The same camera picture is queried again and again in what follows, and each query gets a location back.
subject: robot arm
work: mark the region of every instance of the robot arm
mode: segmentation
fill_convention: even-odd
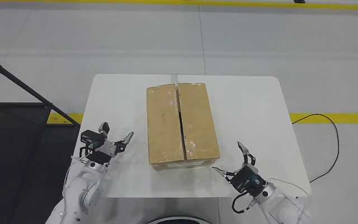
[[[305,207],[299,203],[296,198],[288,196],[272,182],[269,182],[270,179],[264,180],[260,177],[258,169],[255,167],[256,158],[249,153],[249,150],[243,144],[240,142],[237,143],[244,157],[242,167],[234,172],[224,171],[217,167],[213,167],[215,171],[224,177],[226,181],[240,193],[240,195],[233,201],[232,210],[237,214],[241,214],[248,211],[255,204],[258,204],[267,221],[271,224],[298,224],[310,222]],[[252,202],[245,209],[240,211],[236,210],[235,203],[237,199],[246,194],[253,197]]]
[[[83,150],[86,155],[76,162],[80,161],[85,166],[68,186],[64,187],[63,199],[55,206],[46,223],[87,223],[84,219],[91,208],[96,206],[103,192],[102,184],[110,160],[118,153],[124,152],[134,134],[131,132],[118,142],[110,142],[107,139],[109,130],[108,124],[104,122],[98,130],[99,133],[91,130],[82,132],[81,142],[86,146],[80,149],[79,155],[82,156]]]

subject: cable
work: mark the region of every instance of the cable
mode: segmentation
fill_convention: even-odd
[[[331,170],[332,170],[333,167],[335,166],[335,164],[336,164],[336,162],[337,162],[337,160],[338,160],[338,157],[339,157],[339,155],[340,155],[340,138],[339,138],[339,136],[338,136],[338,129],[337,129],[336,124],[335,124],[335,123],[333,122],[333,120],[330,119],[329,117],[327,117],[327,116],[325,116],[325,115],[323,115],[323,114],[310,114],[310,115],[308,115],[308,116],[305,116],[304,118],[301,118],[301,119],[299,119],[299,120],[296,120],[296,121],[293,122],[292,124],[295,124],[295,123],[297,123],[297,122],[299,122],[299,121],[301,121],[301,120],[303,120],[303,119],[306,119],[306,118],[308,118],[308,117],[310,117],[310,116],[315,116],[315,115],[319,115],[319,116],[323,116],[323,117],[327,118],[327,119],[333,124],[333,126],[335,126],[336,135],[337,135],[337,156],[336,156],[336,159],[335,159],[333,165],[331,166],[331,168],[329,168],[329,170],[328,170],[327,172],[325,172],[324,174],[322,174],[321,176],[318,176],[318,177],[314,178],[313,180],[311,180],[310,183],[312,183],[313,181],[315,181],[315,180],[317,180],[317,179],[319,179],[319,178],[321,178],[321,177],[323,177],[323,176],[326,176],[329,172],[331,172]]]
[[[239,199],[240,197],[246,195],[247,193],[248,193],[248,192],[244,192],[244,193],[242,193],[242,194],[239,194],[239,195],[236,196],[236,198],[233,200],[233,203],[232,203],[232,205],[231,205],[231,208],[232,208],[232,210],[233,210],[235,213],[237,213],[237,214],[242,214],[242,213],[245,212],[245,210],[243,210],[243,209],[240,210],[240,211],[236,210],[236,209],[235,209],[235,203],[236,203],[236,200],[237,200],[237,199]]]
[[[282,183],[286,183],[286,184],[290,184],[292,186],[295,186],[296,188],[299,188],[300,190],[302,190],[307,195],[307,197],[309,197],[309,194],[303,188],[301,188],[301,187],[299,187],[299,186],[297,186],[297,185],[295,185],[293,183],[290,183],[290,182],[287,182],[287,181],[284,181],[284,180],[280,180],[280,179],[276,179],[276,178],[268,178],[267,179],[267,181],[270,181],[270,180],[277,180],[277,181],[280,181]]]

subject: gray floor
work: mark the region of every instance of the gray floor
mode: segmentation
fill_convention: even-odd
[[[358,111],[355,11],[1,7],[1,65],[67,113],[84,111],[98,73],[275,76],[290,113]],[[0,77],[0,101],[34,99]],[[312,179],[334,160],[333,126],[297,124],[294,129]],[[341,157],[329,175],[312,183],[314,223],[356,223],[357,129],[356,124],[338,125]],[[165,213],[191,214],[212,223],[264,223],[258,208],[234,215],[229,198],[106,200],[98,223],[145,223]]]

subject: metal pole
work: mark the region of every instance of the metal pole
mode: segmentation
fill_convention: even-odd
[[[59,113],[61,116],[66,118],[68,121],[70,121],[72,124],[76,126],[80,126],[79,123],[77,123],[75,120],[73,120],[70,116],[68,116],[65,112],[60,110],[57,106],[53,105],[50,101],[48,101],[46,98],[38,94],[35,90],[33,90],[31,87],[23,83],[21,80],[16,78],[13,74],[11,74],[8,70],[4,69],[2,66],[0,66],[0,73],[3,74],[5,77],[7,77],[9,80],[26,90],[29,94],[32,96],[35,96],[37,99],[39,99],[41,102],[43,102],[46,106],[51,107],[54,111]]]

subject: yellow floor line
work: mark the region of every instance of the yellow floor line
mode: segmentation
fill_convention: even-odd
[[[83,114],[68,114],[72,119],[81,124],[83,119]],[[290,114],[291,121],[295,122],[300,118],[303,118],[309,114]],[[336,124],[358,124],[358,114],[348,114],[348,113],[324,113],[324,115],[331,118]],[[65,118],[63,118],[59,114],[50,114],[49,119],[47,121],[48,124],[70,124]],[[310,116],[307,119],[304,119],[298,124],[329,124],[330,121],[327,118],[322,116]]]
[[[216,0],[0,0],[0,2],[36,3],[128,3],[128,4],[176,4],[229,7],[269,7],[269,8],[311,8],[322,10],[358,10],[358,4],[297,4],[294,2],[240,2]]]

